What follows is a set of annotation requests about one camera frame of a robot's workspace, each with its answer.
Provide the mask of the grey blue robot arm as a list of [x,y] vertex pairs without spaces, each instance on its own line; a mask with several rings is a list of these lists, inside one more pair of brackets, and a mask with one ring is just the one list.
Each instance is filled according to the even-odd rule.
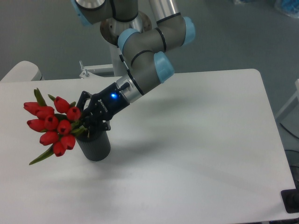
[[145,26],[136,0],[74,0],[84,25],[107,24],[124,69],[120,79],[97,94],[82,92],[78,107],[85,135],[110,129],[112,117],[174,74],[166,52],[195,38],[195,26],[173,0],[152,0],[157,27]]

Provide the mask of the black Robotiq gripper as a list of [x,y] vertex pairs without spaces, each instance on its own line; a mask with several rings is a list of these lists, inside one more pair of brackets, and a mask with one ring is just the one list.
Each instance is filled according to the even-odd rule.
[[120,91],[116,82],[96,94],[82,91],[76,107],[80,110],[81,116],[86,117],[84,127],[87,128],[89,136],[111,130],[112,117],[130,105]]

